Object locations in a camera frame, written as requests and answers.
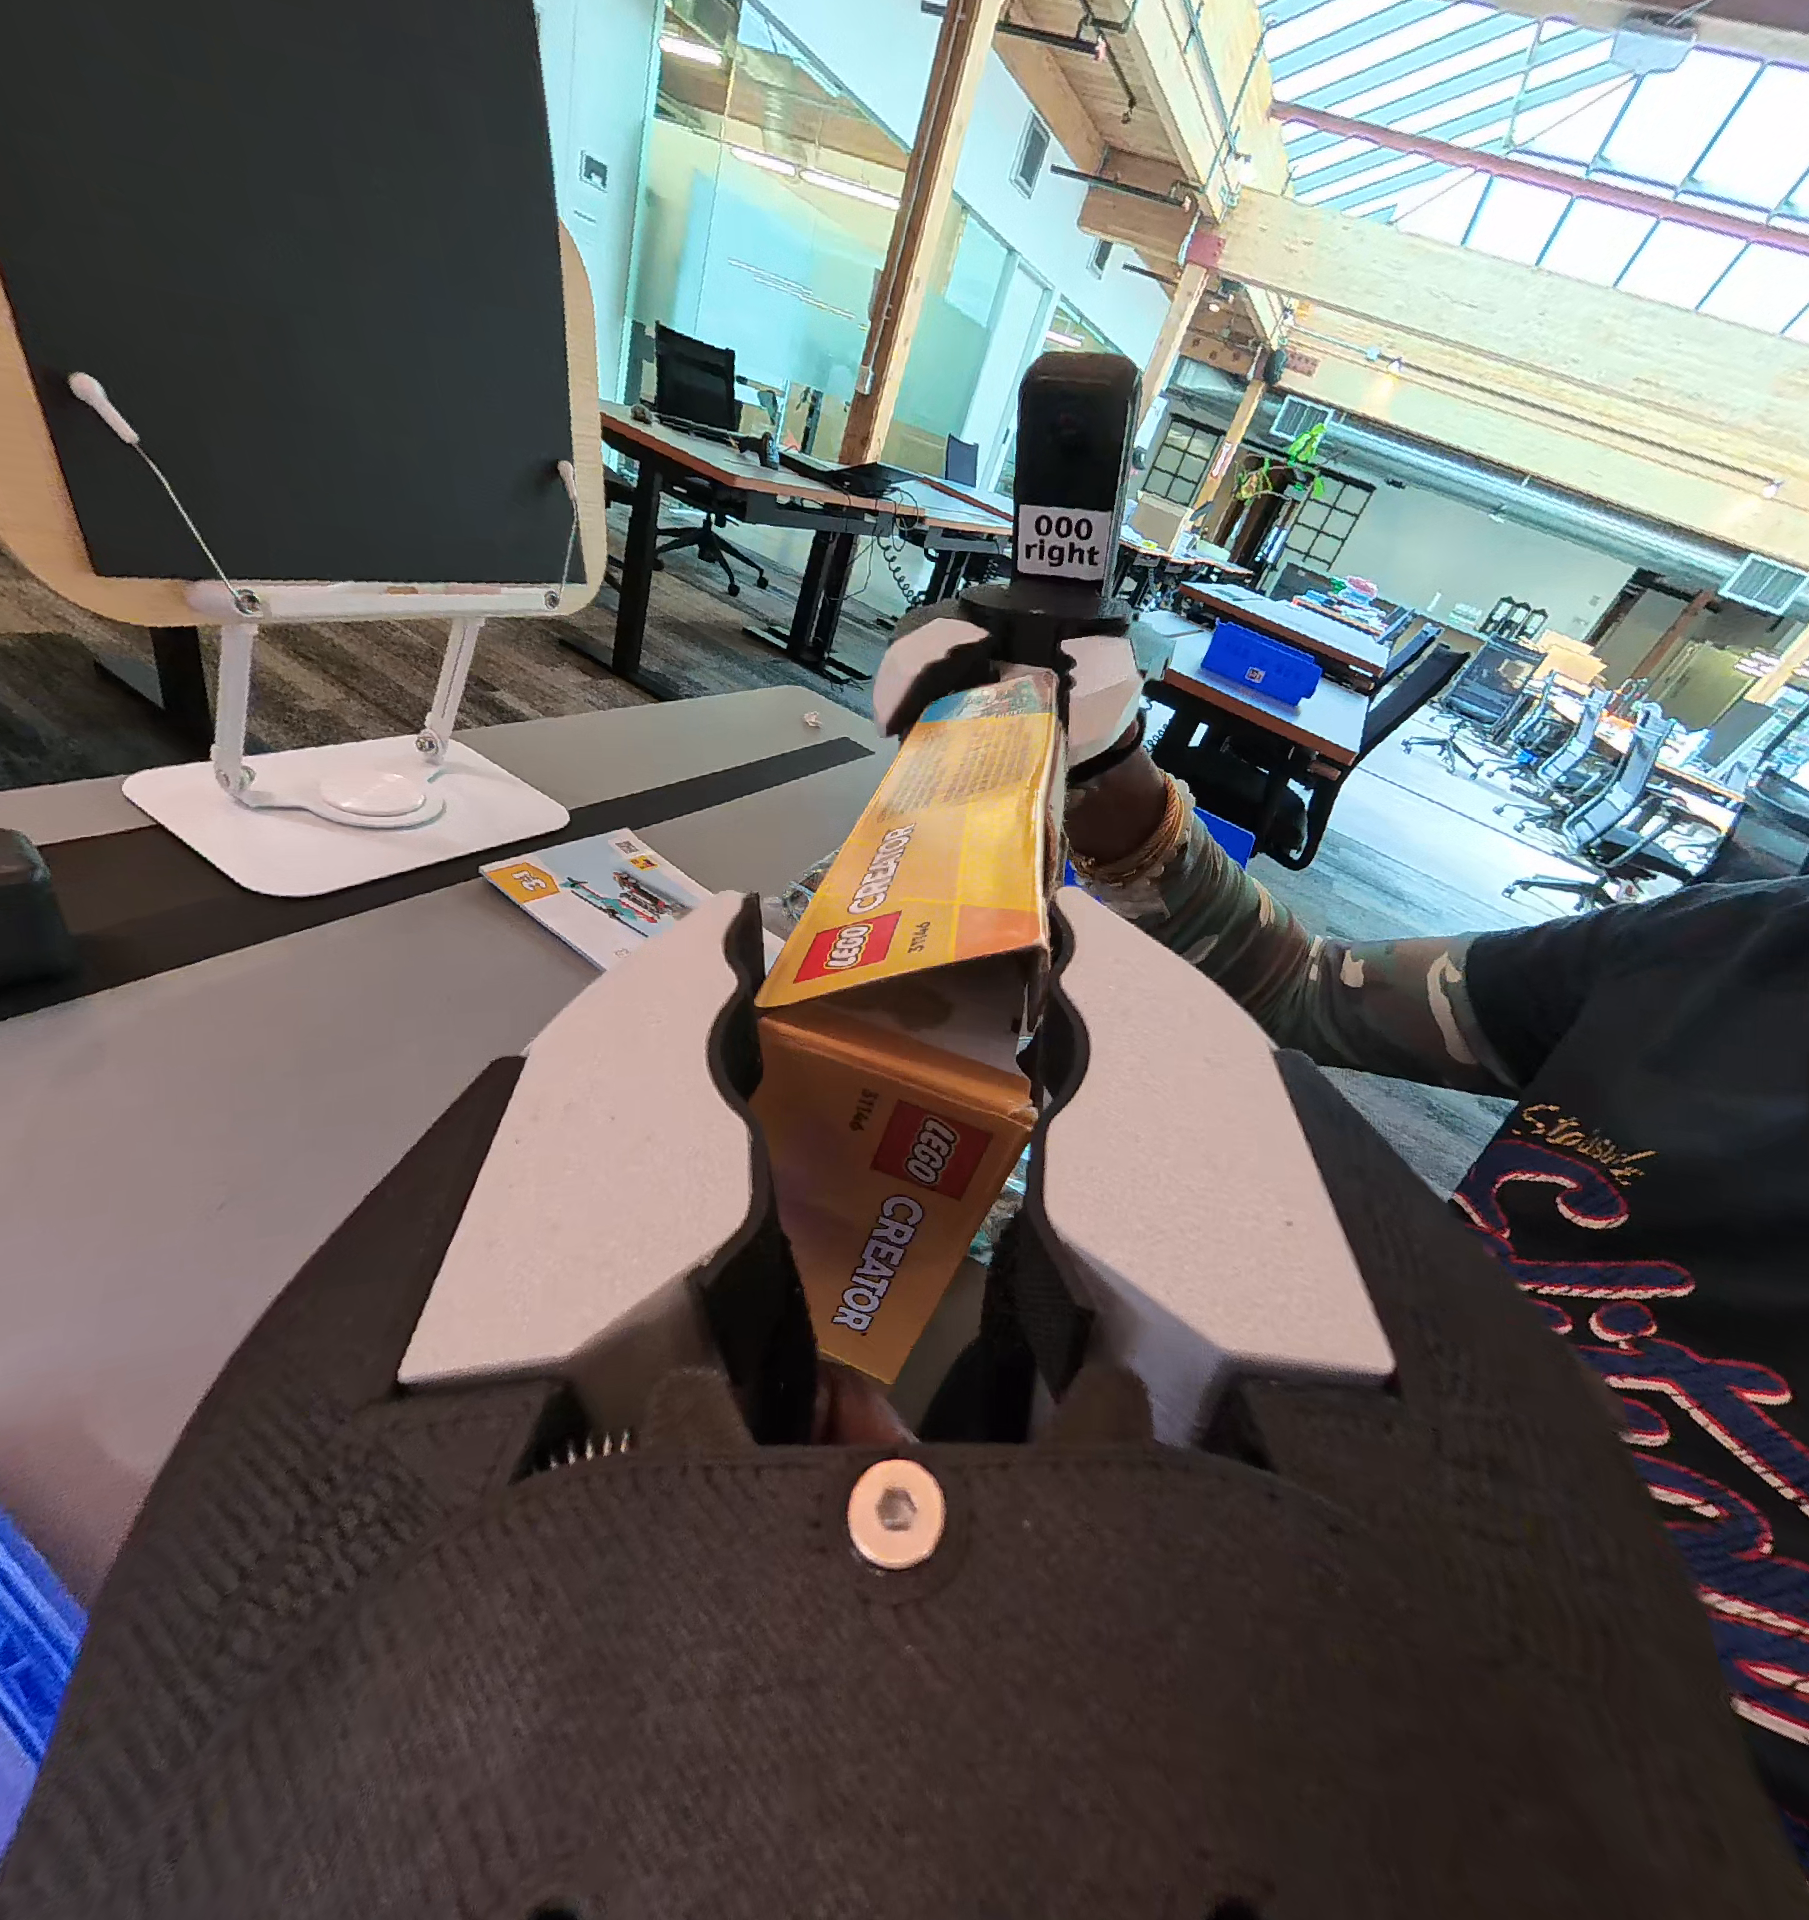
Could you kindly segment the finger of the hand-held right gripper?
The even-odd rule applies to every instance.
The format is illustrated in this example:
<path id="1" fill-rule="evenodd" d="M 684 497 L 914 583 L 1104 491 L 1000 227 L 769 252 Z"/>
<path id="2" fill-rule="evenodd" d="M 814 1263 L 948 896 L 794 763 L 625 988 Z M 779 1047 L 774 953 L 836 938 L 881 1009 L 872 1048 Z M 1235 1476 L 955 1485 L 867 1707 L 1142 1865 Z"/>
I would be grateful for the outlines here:
<path id="1" fill-rule="evenodd" d="M 939 614 L 899 631 L 872 672 L 872 725 L 887 738 L 902 738 L 943 696 L 996 684 L 1006 675 L 985 626 Z"/>
<path id="2" fill-rule="evenodd" d="M 1100 759 L 1136 726 L 1142 671 L 1127 631 L 1073 635 L 1061 640 L 1067 663 L 1067 759 Z"/>

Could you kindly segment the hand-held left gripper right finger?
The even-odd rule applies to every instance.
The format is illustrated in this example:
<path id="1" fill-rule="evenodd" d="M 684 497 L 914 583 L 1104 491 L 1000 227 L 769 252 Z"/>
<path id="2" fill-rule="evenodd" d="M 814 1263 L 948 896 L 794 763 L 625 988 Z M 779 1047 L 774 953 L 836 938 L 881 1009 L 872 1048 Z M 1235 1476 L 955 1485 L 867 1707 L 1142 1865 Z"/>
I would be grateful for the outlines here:
<path id="1" fill-rule="evenodd" d="M 1067 886 L 1030 1039 L 1037 1127 L 1009 1273 L 1034 1419 L 1083 1367 L 1198 1442 L 1241 1383 L 1387 1388 L 1398 1358 L 1256 1023 Z"/>

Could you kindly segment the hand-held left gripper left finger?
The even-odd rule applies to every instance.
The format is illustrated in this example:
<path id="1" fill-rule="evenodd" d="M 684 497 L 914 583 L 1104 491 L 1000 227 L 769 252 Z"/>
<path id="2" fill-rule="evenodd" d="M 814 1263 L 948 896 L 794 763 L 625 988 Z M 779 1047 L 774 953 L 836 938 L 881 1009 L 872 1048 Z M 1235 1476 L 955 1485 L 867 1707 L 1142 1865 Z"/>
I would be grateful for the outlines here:
<path id="1" fill-rule="evenodd" d="M 523 1048 L 395 1379 L 556 1379 L 596 1434 L 715 1367 L 748 1434 L 809 1442 L 817 1336 L 750 1111 L 756 895 L 712 895 Z"/>

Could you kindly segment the yellow lego set box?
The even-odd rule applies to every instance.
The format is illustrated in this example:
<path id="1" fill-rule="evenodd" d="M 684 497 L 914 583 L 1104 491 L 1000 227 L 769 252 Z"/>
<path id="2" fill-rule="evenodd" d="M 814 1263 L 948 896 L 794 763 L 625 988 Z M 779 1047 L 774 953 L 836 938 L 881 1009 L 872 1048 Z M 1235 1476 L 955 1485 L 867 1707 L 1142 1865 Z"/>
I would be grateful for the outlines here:
<path id="1" fill-rule="evenodd" d="M 1037 1127 L 1061 684 L 936 696 L 756 993 L 750 1094 L 827 1361 L 893 1383 Z"/>

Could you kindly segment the lego instruction booklet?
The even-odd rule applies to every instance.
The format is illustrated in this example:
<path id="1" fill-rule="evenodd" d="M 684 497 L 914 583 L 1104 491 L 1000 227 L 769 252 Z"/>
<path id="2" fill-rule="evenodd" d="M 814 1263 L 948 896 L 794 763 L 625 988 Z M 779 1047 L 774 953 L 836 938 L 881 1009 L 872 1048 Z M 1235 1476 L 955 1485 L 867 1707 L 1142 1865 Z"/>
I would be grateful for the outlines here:
<path id="1" fill-rule="evenodd" d="M 708 889 L 632 827 L 486 862 L 480 877 L 596 972 L 687 917 Z"/>

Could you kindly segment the person's right forearm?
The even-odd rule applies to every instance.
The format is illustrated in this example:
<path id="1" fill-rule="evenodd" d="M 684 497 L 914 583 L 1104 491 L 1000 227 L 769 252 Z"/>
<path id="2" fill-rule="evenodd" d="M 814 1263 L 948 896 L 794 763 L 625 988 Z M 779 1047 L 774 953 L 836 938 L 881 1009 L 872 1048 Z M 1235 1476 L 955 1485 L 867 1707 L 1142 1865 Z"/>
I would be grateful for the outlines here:
<path id="1" fill-rule="evenodd" d="M 1122 859 L 1075 862 L 1122 920 L 1221 987 L 1279 1048 L 1317 1067 L 1514 1096 L 1520 1079 L 1468 999 L 1481 935 L 1337 942 L 1249 877 L 1182 808 Z"/>

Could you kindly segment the person's right hand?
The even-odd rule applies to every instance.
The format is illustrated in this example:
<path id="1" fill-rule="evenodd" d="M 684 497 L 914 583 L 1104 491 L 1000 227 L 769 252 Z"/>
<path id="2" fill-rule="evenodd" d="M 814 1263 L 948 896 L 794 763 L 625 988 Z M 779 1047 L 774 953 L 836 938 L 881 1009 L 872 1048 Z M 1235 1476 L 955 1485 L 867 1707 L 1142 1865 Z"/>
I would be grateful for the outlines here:
<path id="1" fill-rule="evenodd" d="M 1064 850 L 1086 890 L 1155 883 L 1185 851 L 1195 799 L 1155 766 L 1137 717 L 1104 750 L 1070 772 Z"/>

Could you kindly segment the wooden office desk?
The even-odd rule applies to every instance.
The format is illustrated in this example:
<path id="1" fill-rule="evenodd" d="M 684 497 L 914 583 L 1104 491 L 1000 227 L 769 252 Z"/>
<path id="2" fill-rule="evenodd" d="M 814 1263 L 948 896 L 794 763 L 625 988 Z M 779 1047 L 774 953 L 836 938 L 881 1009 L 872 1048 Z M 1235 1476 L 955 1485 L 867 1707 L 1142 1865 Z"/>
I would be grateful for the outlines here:
<path id="1" fill-rule="evenodd" d="M 1241 856 L 1307 869 L 1344 780 L 1465 663 L 1443 622 L 1387 644 L 1238 590 L 1143 611 L 1133 649 L 1165 711 L 1155 766 L 1227 823 Z"/>
<path id="2" fill-rule="evenodd" d="M 738 443 L 699 438 L 657 418 L 636 418 L 622 403 L 602 406 L 602 443 L 632 458 L 632 502 L 616 570 L 616 607 L 607 668 L 622 681 L 651 695 L 675 690 L 642 663 L 650 599 L 657 558 L 657 507 L 683 491 L 705 491 L 699 507 L 715 528 L 769 525 L 809 537 L 809 555 L 794 590 L 787 628 L 748 628 L 748 637 L 794 662 L 827 684 L 867 681 L 835 658 L 855 544 L 876 537 L 914 537 L 933 559 L 930 592 L 949 592 L 969 558 L 1000 558 L 1009 517 L 933 477 L 902 477 L 887 489 L 842 489 L 842 470 L 814 465 L 766 465 Z"/>

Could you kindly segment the green hanging plant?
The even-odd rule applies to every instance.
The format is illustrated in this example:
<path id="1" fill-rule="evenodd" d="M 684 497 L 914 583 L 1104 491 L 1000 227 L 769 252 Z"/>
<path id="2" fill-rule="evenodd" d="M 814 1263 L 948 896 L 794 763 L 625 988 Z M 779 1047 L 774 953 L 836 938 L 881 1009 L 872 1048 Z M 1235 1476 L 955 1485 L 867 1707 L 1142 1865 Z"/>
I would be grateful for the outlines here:
<path id="1" fill-rule="evenodd" d="M 1323 497 L 1323 438 L 1328 431 L 1328 419 L 1314 419 L 1304 426 L 1298 434 L 1294 434 L 1282 452 L 1261 456 L 1253 468 L 1249 468 L 1235 486 L 1235 497 L 1250 502 L 1261 497 L 1298 497 L 1298 499 L 1317 499 Z"/>

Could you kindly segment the black office chair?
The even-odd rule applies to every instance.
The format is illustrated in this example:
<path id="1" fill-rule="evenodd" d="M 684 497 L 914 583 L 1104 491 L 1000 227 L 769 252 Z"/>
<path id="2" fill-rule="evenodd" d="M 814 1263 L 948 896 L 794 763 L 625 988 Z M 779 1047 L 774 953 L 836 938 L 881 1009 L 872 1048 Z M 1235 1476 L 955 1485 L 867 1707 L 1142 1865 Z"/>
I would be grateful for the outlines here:
<path id="1" fill-rule="evenodd" d="M 776 450 L 771 434 L 742 434 L 742 403 L 736 397 L 736 350 L 717 349 L 675 330 L 663 321 L 651 324 L 651 403 L 650 412 L 657 422 L 690 431 L 693 438 L 723 441 L 726 446 L 754 458 L 756 468 L 774 470 Z M 738 544 L 717 534 L 723 508 L 715 507 L 715 491 L 687 494 L 702 507 L 696 529 L 657 534 L 651 570 L 662 570 L 663 555 L 690 547 L 696 559 L 723 571 L 729 595 L 738 595 L 732 558 L 756 567 Z"/>
<path id="2" fill-rule="evenodd" d="M 1450 644 L 1429 644 L 1398 671 L 1367 705 L 1356 759 L 1332 772 L 1297 772 L 1274 790 L 1274 811 L 1256 827 L 1253 851 L 1288 869 L 1311 866 L 1337 801 L 1340 780 L 1384 745 L 1422 705 L 1435 699 L 1465 668 L 1468 652 Z"/>

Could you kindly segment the white panel stand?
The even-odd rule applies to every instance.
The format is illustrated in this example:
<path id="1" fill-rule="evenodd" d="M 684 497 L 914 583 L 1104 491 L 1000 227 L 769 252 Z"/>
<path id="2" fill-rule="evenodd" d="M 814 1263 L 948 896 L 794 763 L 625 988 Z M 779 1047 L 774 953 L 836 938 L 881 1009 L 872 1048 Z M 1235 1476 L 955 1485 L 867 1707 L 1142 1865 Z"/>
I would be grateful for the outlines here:
<path id="1" fill-rule="evenodd" d="M 121 795 L 237 889 L 274 900 L 316 900 L 556 832 L 569 811 L 458 745 L 455 722 L 487 622 L 581 611 L 589 595 L 589 583 L 191 581 L 188 605 L 218 614 L 210 753 L 127 775 Z M 367 622 L 383 614 L 449 622 L 422 725 L 401 737 L 246 757 L 259 635 L 285 622 Z"/>

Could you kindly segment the dark printed shirt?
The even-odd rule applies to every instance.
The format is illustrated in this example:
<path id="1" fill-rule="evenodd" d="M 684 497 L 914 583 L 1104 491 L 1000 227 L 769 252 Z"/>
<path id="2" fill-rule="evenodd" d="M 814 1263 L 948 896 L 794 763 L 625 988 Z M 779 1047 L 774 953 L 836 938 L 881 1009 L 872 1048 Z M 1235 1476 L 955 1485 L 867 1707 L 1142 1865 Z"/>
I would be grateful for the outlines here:
<path id="1" fill-rule="evenodd" d="M 1620 1398 L 1809 1884 L 1809 877 L 1474 935 L 1454 1203 Z"/>

